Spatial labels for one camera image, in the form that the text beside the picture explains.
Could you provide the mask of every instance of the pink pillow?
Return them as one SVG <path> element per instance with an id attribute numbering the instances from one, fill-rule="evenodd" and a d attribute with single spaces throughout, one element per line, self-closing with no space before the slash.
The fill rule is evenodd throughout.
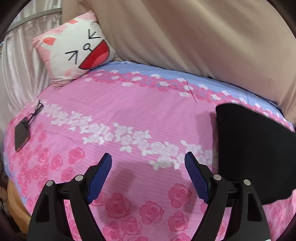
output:
<path id="1" fill-rule="evenodd" d="M 33 45 L 55 88 L 112 61 L 115 56 L 92 11 L 34 38 Z"/>

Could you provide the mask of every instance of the pink rose pattern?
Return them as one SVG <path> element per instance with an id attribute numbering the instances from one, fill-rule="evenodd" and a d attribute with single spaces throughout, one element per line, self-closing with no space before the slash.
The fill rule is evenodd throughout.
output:
<path id="1" fill-rule="evenodd" d="M 19 160 L 19 165 L 23 165 L 25 163 L 26 159 L 25 156 L 21 156 L 20 160 Z"/>
<path id="2" fill-rule="evenodd" d="M 47 176 L 48 173 L 49 173 L 49 165 L 48 163 L 45 163 L 41 166 L 41 169 L 40 169 L 40 173 L 42 176 Z"/>
<path id="3" fill-rule="evenodd" d="M 189 204 L 191 196 L 191 191 L 179 183 L 176 183 L 168 192 L 168 198 L 171 200 L 172 207 L 175 208 Z"/>
<path id="4" fill-rule="evenodd" d="M 42 189 L 43 189 L 43 187 L 44 187 L 44 185 L 45 185 L 45 183 L 47 181 L 48 181 L 48 178 L 46 178 L 46 177 L 42 177 L 42 178 L 39 179 L 38 188 L 39 188 L 40 191 L 42 191 Z"/>
<path id="5" fill-rule="evenodd" d="M 85 158 L 84 151 L 80 147 L 76 147 L 69 152 L 69 163 L 78 164 Z"/>
<path id="6" fill-rule="evenodd" d="M 222 220 L 222 222 L 221 222 L 221 225 L 220 225 L 220 228 L 219 228 L 219 231 L 218 231 L 218 236 L 219 235 L 222 235 L 226 230 L 227 228 L 227 225 L 226 225 L 226 222 L 224 221 L 224 220 Z"/>
<path id="7" fill-rule="evenodd" d="M 142 225 L 135 217 L 129 217 L 121 223 L 122 230 L 127 235 L 137 235 L 141 233 Z"/>
<path id="8" fill-rule="evenodd" d="M 62 176 L 61 176 L 61 180 L 62 182 L 69 182 L 72 180 L 73 176 L 73 168 L 72 167 L 68 167 L 67 169 L 64 169 L 62 171 Z"/>
<path id="9" fill-rule="evenodd" d="M 32 177 L 35 179 L 38 179 L 40 176 L 40 170 L 41 170 L 41 167 L 39 164 L 34 166 L 32 169 Z"/>
<path id="10" fill-rule="evenodd" d="M 170 231 L 178 232 L 188 228 L 189 218 L 182 212 L 176 212 L 173 216 L 169 217 L 168 225 Z"/>
<path id="11" fill-rule="evenodd" d="M 67 219 L 71 219 L 71 213 L 70 213 L 70 208 L 68 207 L 68 205 L 65 204 L 65 211 L 66 211 L 66 216 Z"/>
<path id="12" fill-rule="evenodd" d="M 41 150 L 42 150 L 42 146 L 41 146 L 41 145 L 38 145 L 38 146 L 35 148 L 34 154 L 35 154 L 35 155 L 39 155 L 40 152 L 41 152 Z"/>
<path id="13" fill-rule="evenodd" d="M 120 193 L 114 193 L 105 201 L 105 209 L 110 218 L 124 218 L 131 213 L 131 203 Z"/>
<path id="14" fill-rule="evenodd" d="M 46 131 L 41 131 L 38 141 L 43 142 L 45 141 L 46 137 L 47 137 Z"/>
<path id="15" fill-rule="evenodd" d="M 80 234 L 74 220 L 69 221 L 69 227 L 74 239 L 80 239 Z"/>
<path id="16" fill-rule="evenodd" d="M 61 166 L 63 165 L 63 159 L 60 155 L 56 155 L 53 159 L 52 159 L 52 163 L 51 163 L 51 169 L 58 171 Z"/>
<path id="17" fill-rule="evenodd" d="M 28 162 L 31 159 L 32 155 L 33 155 L 32 151 L 30 151 L 26 154 L 26 162 Z"/>
<path id="18" fill-rule="evenodd" d="M 95 199 L 91 204 L 93 206 L 103 206 L 105 204 L 105 200 L 106 200 L 106 194 L 103 192 L 100 192 L 99 197 L 97 199 Z"/>
<path id="19" fill-rule="evenodd" d="M 20 189 L 21 189 L 21 195 L 23 197 L 27 197 L 27 195 L 28 195 L 28 183 L 27 182 L 23 182 L 21 184 Z"/>
<path id="20" fill-rule="evenodd" d="M 296 200 L 295 196 L 292 195 L 286 200 L 278 200 L 264 208 L 265 211 L 266 209 L 271 211 L 270 217 L 272 220 L 268 222 L 268 225 L 271 230 L 272 240 L 276 240 L 292 220 L 294 213 L 293 202 L 296 202 Z"/>
<path id="21" fill-rule="evenodd" d="M 18 176 L 17 176 L 17 184 L 19 185 L 19 186 L 21 186 L 22 185 L 22 180 L 23 180 L 23 175 L 22 174 L 19 174 Z"/>
<path id="22" fill-rule="evenodd" d="M 205 211 L 207 210 L 207 204 L 202 202 L 202 204 L 200 205 L 200 210 L 205 213 Z"/>
<path id="23" fill-rule="evenodd" d="M 152 201 L 146 202 L 139 210 L 144 224 L 158 223 L 162 219 L 163 213 L 163 209 Z"/>
<path id="24" fill-rule="evenodd" d="M 27 164 L 27 163 L 23 164 L 22 168 L 20 169 L 20 173 L 21 173 L 22 175 L 25 175 L 25 174 L 26 174 L 26 172 L 27 172 L 27 167 L 28 167 L 28 164 Z"/>
<path id="25" fill-rule="evenodd" d="M 37 133 L 37 132 L 39 132 L 40 130 L 42 130 L 43 129 L 43 123 L 41 123 L 41 124 L 39 124 L 37 127 L 36 127 L 36 129 L 35 129 L 35 133 Z"/>
<path id="26" fill-rule="evenodd" d="M 178 234 L 176 237 L 172 238 L 171 241 L 190 241 L 189 238 L 185 233 Z"/>
<path id="27" fill-rule="evenodd" d="M 148 241 L 148 238 L 143 237 L 143 236 L 138 237 L 138 238 L 133 237 L 133 238 L 129 238 L 128 241 Z"/>
<path id="28" fill-rule="evenodd" d="M 15 161 L 16 157 L 17 157 L 17 153 L 14 153 L 14 154 L 12 155 L 12 161 Z"/>
<path id="29" fill-rule="evenodd" d="M 25 181 L 30 183 L 32 180 L 32 170 L 27 170 L 25 173 Z"/>
<path id="30" fill-rule="evenodd" d="M 30 144 L 25 145 L 24 150 L 25 150 L 25 153 L 26 153 L 28 150 L 30 150 Z"/>
<path id="31" fill-rule="evenodd" d="M 13 172 L 13 170 L 14 170 L 14 166 L 13 166 L 13 163 L 12 163 L 12 162 L 9 163 L 9 170 L 10 170 L 11 172 Z"/>
<path id="32" fill-rule="evenodd" d="M 47 162 L 49 158 L 49 149 L 44 148 L 39 152 L 38 161 L 39 162 Z"/>
<path id="33" fill-rule="evenodd" d="M 111 222 L 109 225 L 103 227 L 102 232 L 106 241 L 119 240 L 124 237 L 123 230 L 115 222 Z"/>
<path id="34" fill-rule="evenodd" d="M 17 156 L 18 156 L 18 157 L 21 157 L 24 153 L 25 153 L 25 149 L 22 148 L 22 149 L 18 152 Z"/>
<path id="35" fill-rule="evenodd" d="M 27 209 L 30 214 L 32 214 L 35 204 L 31 198 L 27 199 Z"/>
<path id="36" fill-rule="evenodd" d="M 33 135 L 31 135 L 31 137 L 30 137 L 30 140 L 28 141 L 29 143 L 33 143 L 33 141 L 34 141 L 34 138 L 35 138 L 35 135 L 33 134 Z"/>

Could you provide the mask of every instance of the black cushion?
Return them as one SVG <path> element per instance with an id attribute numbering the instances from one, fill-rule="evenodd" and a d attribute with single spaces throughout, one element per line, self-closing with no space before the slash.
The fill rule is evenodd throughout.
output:
<path id="1" fill-rule="evenodd" d="M 262 204 L 286 199 L 296 189 L 296 134 L 236 104 L 216 107 L 219 174 L 249 179 Z"/>

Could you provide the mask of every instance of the black phone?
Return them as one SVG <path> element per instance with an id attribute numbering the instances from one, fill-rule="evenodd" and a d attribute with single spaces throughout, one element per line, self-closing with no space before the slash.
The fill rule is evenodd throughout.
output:
<path id="1" fill-rule="evenodd" d="M 27 125 L 27 118 L 23 118 L 15 127 L 15 151 L 19 152 L 30 140 L 30 128 Z"/>

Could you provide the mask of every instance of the pink blush mark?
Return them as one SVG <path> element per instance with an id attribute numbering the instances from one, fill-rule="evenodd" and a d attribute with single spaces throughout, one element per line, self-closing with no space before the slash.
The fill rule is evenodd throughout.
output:
<path id="1" fill-rule="evenodd" d="M 68 69 L 66 72 L 65 72 L 65 77 L 69 77 L 72 73 L 72 70 L 71 69 Z"/>
<path id="2" fill-rule="evenodd" d="M 75 23 L 78 23 L 78 21 L 75 20 L 75 19 L 72 19 L 72 20 L 68 21 L 68 23 L 70 23 L 70 24 L 75 24 Z"/>
<path id="3" fill-rule="evenodd" d="M 43 39 L 43 42 L 45 44 L 48 44 L 48 45 L 53 45 L 54 42 L 55 42 L 56 38 L 52 38 L 52 37 L 47 37 L 47 38 L 44 38 Z"/>

